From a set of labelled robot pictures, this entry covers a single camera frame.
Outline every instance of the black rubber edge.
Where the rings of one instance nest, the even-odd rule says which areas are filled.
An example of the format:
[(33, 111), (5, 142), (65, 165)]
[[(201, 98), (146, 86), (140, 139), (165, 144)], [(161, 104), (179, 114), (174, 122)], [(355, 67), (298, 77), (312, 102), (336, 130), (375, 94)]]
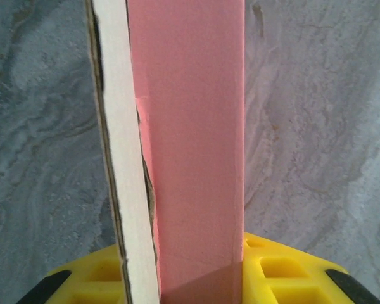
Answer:
[(45, 304), (71, 273), (69, 270), (62, 270), (43, 278), (16, 304)]
[(326, 274), (354, 304), (380, 304), (380, 300), (351, 275), (335, 269), (326, 270)]

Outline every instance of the marble surface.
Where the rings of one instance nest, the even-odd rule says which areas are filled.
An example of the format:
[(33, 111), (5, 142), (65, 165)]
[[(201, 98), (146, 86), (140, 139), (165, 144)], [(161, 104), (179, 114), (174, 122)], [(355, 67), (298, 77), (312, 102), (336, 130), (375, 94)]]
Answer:
[[(0, 0), (0, 303), (113, 242), (81, 0)], [(380, 297), (380, 0), (246, 1), (247, 231)]]
[(380, 1), (246, 3), (246, 230), (380, 297)]

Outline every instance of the cardboard strip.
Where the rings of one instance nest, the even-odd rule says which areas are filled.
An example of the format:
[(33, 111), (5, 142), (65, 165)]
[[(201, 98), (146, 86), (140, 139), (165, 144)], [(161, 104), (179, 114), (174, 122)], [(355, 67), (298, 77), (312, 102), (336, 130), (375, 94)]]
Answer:
[(162, 303), (240, 303), (244, 1), (128, 4)]
[[(154, 304), (159, 302), (158, 278), (134, 97), (127, 9), (125, 1), (120, 0), (85, 3), (125, 303)], [(96, 39), (96, 19), (101, 48)]]

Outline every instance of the yellow plastic base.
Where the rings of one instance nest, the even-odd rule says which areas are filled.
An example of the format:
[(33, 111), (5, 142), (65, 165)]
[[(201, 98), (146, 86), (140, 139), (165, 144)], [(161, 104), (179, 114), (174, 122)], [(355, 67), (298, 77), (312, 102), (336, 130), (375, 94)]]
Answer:
[[(245, 234), (243, 304), (352, 304), (325, 270), (347, 271), (302, 251)], [(117, 247), (53, 270), (71, 270), (47, 304), (124, 304)]]

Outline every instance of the pink foam board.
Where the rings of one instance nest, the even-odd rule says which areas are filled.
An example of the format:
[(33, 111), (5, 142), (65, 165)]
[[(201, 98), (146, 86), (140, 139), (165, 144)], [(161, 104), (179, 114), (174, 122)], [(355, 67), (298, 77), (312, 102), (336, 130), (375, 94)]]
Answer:
[(129, 0), (162, 303), (240, 303), (244, 1)]

